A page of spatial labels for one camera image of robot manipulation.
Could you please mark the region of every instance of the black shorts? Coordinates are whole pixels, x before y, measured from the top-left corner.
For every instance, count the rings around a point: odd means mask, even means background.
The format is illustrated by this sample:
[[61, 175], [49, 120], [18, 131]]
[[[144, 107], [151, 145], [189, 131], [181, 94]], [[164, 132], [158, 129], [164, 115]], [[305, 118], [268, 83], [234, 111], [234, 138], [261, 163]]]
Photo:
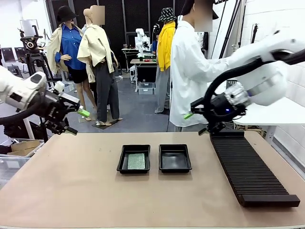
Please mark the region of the black shorts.
[[75, 70], [69, 66], [67, 67], [69, 70], [69, 74], [71, 74], [74, 83], [82, 83], [88, 78], [86, 69]]

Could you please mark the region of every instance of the mannequin hand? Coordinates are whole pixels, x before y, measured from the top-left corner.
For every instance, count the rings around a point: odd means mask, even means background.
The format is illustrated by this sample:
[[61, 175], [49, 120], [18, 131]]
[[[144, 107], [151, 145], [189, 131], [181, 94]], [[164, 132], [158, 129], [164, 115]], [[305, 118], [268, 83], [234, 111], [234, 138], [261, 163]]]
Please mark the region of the mannequin hand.
[[63, 60], [63, 61], [69, 61], [71, 59], [72, 59], [72, 57], [70, 57], [68, 54], [61, 56], [61, 60]]

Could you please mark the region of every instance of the black ribbed rack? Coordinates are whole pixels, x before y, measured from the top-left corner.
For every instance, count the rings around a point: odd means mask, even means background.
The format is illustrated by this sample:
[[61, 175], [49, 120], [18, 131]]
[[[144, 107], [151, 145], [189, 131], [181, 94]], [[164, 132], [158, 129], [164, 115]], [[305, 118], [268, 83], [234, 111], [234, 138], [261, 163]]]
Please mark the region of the black ribbed rack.
[[244, 137], [244, 131], [211, 134], [211, 142], [238, 202], [244, 207], [298, 207]]

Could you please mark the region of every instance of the square black tray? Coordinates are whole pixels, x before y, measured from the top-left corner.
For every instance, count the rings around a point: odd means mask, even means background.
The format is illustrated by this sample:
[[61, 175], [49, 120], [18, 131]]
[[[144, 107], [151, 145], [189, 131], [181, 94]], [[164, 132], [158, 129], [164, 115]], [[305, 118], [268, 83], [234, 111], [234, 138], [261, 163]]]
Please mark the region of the square black tray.
[[188, 173], [192, 165], [187, 145], [159, 145], [159, 169], [163, 173]]
[[[123, 145], [121, 157], [116, 170], [122, 174], [147, 173], [151, 168], [149, 160], [150, 150], [150, 145]], [[128, 155], [143, 153], [145, 157], [145, 169], [128, 169]]]

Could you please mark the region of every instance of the light gray pants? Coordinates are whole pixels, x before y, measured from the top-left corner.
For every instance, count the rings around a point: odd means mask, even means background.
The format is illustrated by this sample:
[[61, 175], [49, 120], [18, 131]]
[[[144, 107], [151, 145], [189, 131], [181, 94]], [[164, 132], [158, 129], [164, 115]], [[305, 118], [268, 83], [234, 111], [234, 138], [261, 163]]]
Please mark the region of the light gray pants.
[[157, 91], [157, 108], [155, 113], [162, 113], [164, 108], [170, 109], [170, 93], [171, 93], [171, 68], [161, 72], [157, 65], [156, 74], [156, 91]]
[[196, 124], [186, 127], [175, 126], [174, 132], [199, 132], [202, 129], [206, 128], [208, 124]]
[[97, 119], [107, 121], [107, 103], [109, 102], [113, 119], [120, 117], [118, 85], [113, 73], [109, 73], [107, 62], [98, 63], [93, 68], [97, 91]]

